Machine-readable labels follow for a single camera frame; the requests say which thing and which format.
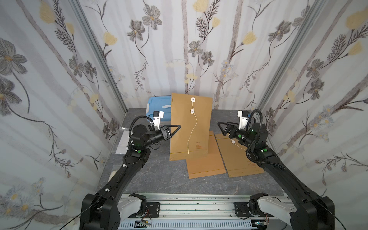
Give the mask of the kraft file bag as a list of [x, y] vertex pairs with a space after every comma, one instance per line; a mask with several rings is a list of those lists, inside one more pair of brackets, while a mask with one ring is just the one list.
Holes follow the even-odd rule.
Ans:
[[264, 173], [262, 168], [247, 158], [246, 147], [239, 144], [237, 139], [222, 134], [216, 134], [215, 138], [230, 178]]
[[172, 94], [171, 124], [181, 129], [170, 140], [170, 161], [202, 158], [208, 154], [212, 98]]
[[213, 131], [209, 132], [209, 149], [205, 157], [187, 160], [189, 179], [225, 174], [225, 166]]

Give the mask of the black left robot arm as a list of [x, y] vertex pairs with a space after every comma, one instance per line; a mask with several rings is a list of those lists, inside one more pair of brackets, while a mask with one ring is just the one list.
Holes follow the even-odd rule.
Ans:
[[129, 141], [123, 164], [116, 174], [98, 192], [87, 194], [82, 201], [80, 217], [81, 230], [116, 230], [121, 220], [133, 214], [143, 215], [146, 211], [146, 197], [131, 194], [119, 204], [121, 196], [133, 177], [144, 167], [150, 156], [150, 147], [161, 141], [171, 139], [181, 128], [180, 125], [154, 127], [154, 121], [148, 120], [148, 126], [136, 125], [141, 119], [136, 117], [128, 131]]

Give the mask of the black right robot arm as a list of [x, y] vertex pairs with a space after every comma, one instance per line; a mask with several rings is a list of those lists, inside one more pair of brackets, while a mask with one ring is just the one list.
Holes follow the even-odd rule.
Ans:
[[335, 216], [333, 201], [309, 189], [267, 145], [269, 133], [259, 109], [247, 115], [245, 126], [233, 122], [218, 122], [217, 125], [223, 136], [237, 140], [247, 159], [270, 174], [292, 201], [292, 205], [287, 205], [266, 193], [252, 195], [246, 208], [247, 218], [267, 214], [294, 230], [335, 229], [339, 219]]

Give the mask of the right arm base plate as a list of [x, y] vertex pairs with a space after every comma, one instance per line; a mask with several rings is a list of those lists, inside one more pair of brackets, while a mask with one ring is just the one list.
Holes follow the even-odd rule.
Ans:
[[234, 202], [234, 209], [236, 217], [240, 219], [248, 219], [251, 217], [248, 202]]

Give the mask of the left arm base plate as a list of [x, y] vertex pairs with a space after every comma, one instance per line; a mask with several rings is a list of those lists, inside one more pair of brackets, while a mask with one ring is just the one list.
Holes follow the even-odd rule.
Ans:
[[146, 204], [144, 217], [158, 218], [161, 210], [160, 207], [161, 207], [160, 202], [148, 202]]

